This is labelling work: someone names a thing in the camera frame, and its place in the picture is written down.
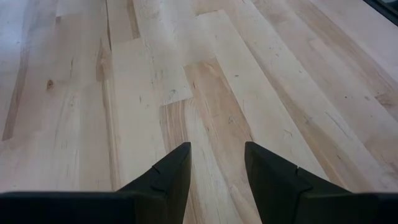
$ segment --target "wood stain mark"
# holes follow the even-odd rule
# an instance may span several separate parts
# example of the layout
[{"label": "wood stain mark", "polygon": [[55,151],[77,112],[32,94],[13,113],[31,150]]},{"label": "wood stain mark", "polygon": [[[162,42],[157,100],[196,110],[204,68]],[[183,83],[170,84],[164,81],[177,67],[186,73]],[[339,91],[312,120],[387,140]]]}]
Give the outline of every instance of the wood stain mark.
[{"label": "wood stain mark", "polygon": [[111,28],[110,28],[110,26],[109,26],[108,0],[105,0],[105,7],[106,7],[106,33],[107,33],[107,35],[108,35],[109,49],[111,49],[111,52],[112,52]]},{"label": "wood stain mark", "polygon": [[55,18],[55,23],[56,23],[56,24],[61,23],[61,17],[60,17],[60,16],[57,16],[57,17]]},{"label": "wood stain mark", "polygon": [[132,38],[133,39],[139,38],[141,35],[139,33],[136,10],[134,8],[133,0],[127,0],[127,13],[129,14],[129,18],[130,18]]},{"label": "wood stain mark", "polygon": [[102,39],[99,40],[99,49],[97,54],[97,61],[96,61],[96,80],[97,82],[102,82],[105,80],[105,70],[104,70],[104,63],[106,60],[104,47],[102,45]]},{"label": "wood stain mark", "polygon": [[376,96],[378,102],[385,108],[397,107],[398,96],[393,96],[392,94],[384,93]]},{"label": "wood stain mark", "polygon": [[47,90],[50,90],[54,86],[54,82],[52,80],[47,81]]},{"label": "wood stain mark", "polygon": [[336,118],[332,117],[327,111],[325,111],[325,114],[328,115],[328,117],[338,126],[338,128],[340,128],[340,130],[344,133],[344,135],[345,135],[347,138],[349,138],[349,139],[352,140],[351,136],[349,136],[349,135],[346,133],[346,131],[344,130],[344,128],[341,127],[341,125],[339,124],[339,122],[337,122]]},{"label": "wood stain mark", "polygon": [[285,131],[286,133],[288,133],[288,134],[290,135],[290,137],[293,137],[293,134],[292,134],[290,131],[288,131],[288,130],[286,130],[286,129],[284,129],[284,131]]},{"label": "wood stain mark", "polygon": [[73,73],[73,61],[74,58],[72,57],[72,59],[70,60],[69,79],[71,79]]}]

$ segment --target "light wood plank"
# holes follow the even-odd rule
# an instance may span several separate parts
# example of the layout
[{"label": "light wood plank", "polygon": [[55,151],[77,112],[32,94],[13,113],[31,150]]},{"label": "light wood plank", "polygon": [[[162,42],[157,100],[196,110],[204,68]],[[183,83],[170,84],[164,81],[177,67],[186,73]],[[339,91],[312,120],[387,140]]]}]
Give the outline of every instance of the light wood plank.
[{"label": "light wood plank", "polygon": [[0,138],[7,117],[21,60],[22,33],[26,30],[27,1],[0,2]]},{"label": "light wood plank", "polygon": [[150,59],[140,38],[112,47],[121,184],[139,177],[166,155]]},{"label": "light wood plank", "polygon": [[229,194],[244,223],[259,223],[244,166],[251,130],[216,59],[184,67]]},{"label": "light wood plank", "polygon": [[398,27],[361,0],[309,0],[398,82]]},{"label": "light wood plank", "polygon": [[166,148],[184,141],[192,145],[190,196],[185,223],[242,223],[218,168],[206,129],[193,99],[160,109]]},{"label": "light wood plank", "polygon": [[80,0],[67,0],[58,1],[57,3],[57,16],[65,16],[68,14],[76,14],[83,11]]},{"label": "light wood plank", "polygon": [[192,97],[182,65],[212,57],[189,2],[134,1],[137,23],[154,73],[151,75],[160,105]]},{"label": "light wood plank", "polygon": [[131,27],[131,32],[132,32],[132,38],[133,39],[139,38],[140,34],[139,34],[136,10],[134,8],[133,0],[127,0],[127,12],[129,14],[129,19],[130,19],[130,27]]},{"label": "light wood plank", "polygon": [[398,123],[361,83],[357,71],[347,67],[285,1],[258,0],[255,5],[377,161],[398,167]]},{"label": "light wood plank", "polygon": [[106,1],[106,7],[108,10],[109,33],[111,36],[111,43],[120,44],[126,41],[133,40],[136,37],[133,34],[136,34],[137,32],[133,32],[132,28],[138,28],[132,26],[130,20],[130,17],[133,16],[132,15],[133,9],[135,13],[133,1],[131,0]]},{"label": "light wood plank", "polygon": [[104,4],[82,3],[81,14],[56,17],[52,2],[35,5],[16,125],[0,148],[1,190],[111,190],[106,111],[96,79]]},{"label": "light wood plank", "polygon": [[361,48],[360,42],[352,39],[352,36],[345,33],[342,27],[336,25],[309,0],[289,0],[288,2],[299,18],[344,62],[358,81],[367,86],[372,96],[375,96],[380,104],[398,120],[398,85],[386,72],[386,67],[375,61],[369,55],[372,52]]},{"label": "light wood plank", "polygon": [[[41,100],[41,95],[36,90],[32,90],[32,88],[38,88],[37,82],[41,82],[39,81],[39,79],[43,77],[43,75],[41,75],[43,71],[39,70],[42,69],[42,66],[44,64],[48,63],[48,61],[45,60],[48,58],[43,57],[43,55],[49,52],[49,47],[48,45],[45,45],[45,41],[51,40],[52,25],[55,20],[55,7],[55,1],[39,2],[38,4],[26,5],[24,21],[22,25],[19,68],[16,75],[15,86],[12,92],[12,98],[9,104],[6,122],[4,125],[2,141],[12,138],[14,132],[18,132],[18,130],[15,130],[18,129],[19,125],[18,119],[20,118],[17,118],[18,112],[22,111],[23,113],[27,113],[29,111],[26,111],[26,108],[21,108],[21,110],[19,110],[19,106],[21,104],[24,105],[24,103],[21,103],[21,101],[25,100],[26,103],[30,103],[31,108],[37,108],[38,110],[40,109],[40,103],[39,105],[36,105],[36,103]],[[41,16],[42,19],[32,19],[39,16]],[[32,57],[33,55],[41,57],[40,59],[37,59]],[[36,73],[35,75],[28,75],[28,73],[31,72],[28,70],[28,66],[34,66],[34,70],[39,73]],[[36,100],[30,99],[29,101],[26,101],[28,96],[24,96],[24,88],[25,83],[27,82],[28,84],[30,84],[30,81],[32,82],[32,84],[27,87],[28,89],[30,88],[30,90],[27,91],[36,91],[36,94],[33,94],[31,96],[37,96],[38,98]]]},{"label": "light wood plank", "polygon": [[[344,150],[345,156],[343,157],[347,155],[349,158],[345,163],[352,162],[363,173],[371,188],[394,190],[396,184],[389,175],[390,170],[384,170],[374,160],[254,5],[251,2],[245,4],[237,2],[235,7],[234,14],[231,13],[235,26],[239,28],[240,34],[246,40],[251,53],[259,62],[268,79],[270,76],[276,79],[299,108],[307,114],[307,119],[314,121]],[[370,186],[355,183],[349,179],[345,182],[350,185],[348,188],[354,191],[370,188]]]},{"label": "light wood plank", "polygon": [[100,92],[92,99],[97,105],[98,112],[104,114],[105,119],[97,118],[97,124],[101,126],[98,130],[96,140],[91,143],[92,145],[102,142],[103,157],[108,158],[104,161],[104,167],[108,167],[108,172],[103,171],[104,174],[110,175],[111,188],[109,190],[117,190],[120,188],[119,167],[117,164],[117,112],[116,100],[114,92],[114,77],[113,77],[113,61],[112,61],[112,48],[111,36],[109,33],[109,16],[107,1],[88,0],[81,2],[80,8],[83,10],[83,27],[90,27],[90,29],[82,30],[80,58],[81,70],[84,74],[79,77],[77,83],[80,87],[92,86],[91,83],[99,85]]},{"label": "light wood plank", "polygon": [[225,82],[231,85],[248,120],[254,140],[298,166],[326,178],[292,118],[224,11],[200,15],[199,18],[226,75]]}]

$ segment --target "hardwood floor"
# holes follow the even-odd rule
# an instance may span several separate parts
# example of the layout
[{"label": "hardwood floor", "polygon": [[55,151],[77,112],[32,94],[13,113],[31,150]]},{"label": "hardwood floor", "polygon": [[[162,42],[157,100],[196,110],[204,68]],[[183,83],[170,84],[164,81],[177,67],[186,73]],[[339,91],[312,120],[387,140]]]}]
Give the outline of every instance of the hardwood floor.
[{"label": "hardwood floor", "polygon": [[260,223],[255,141],[398,191],[398,27],[362,0],[0,0],[0,191],[117,190],[192,143],[185,223]]}]

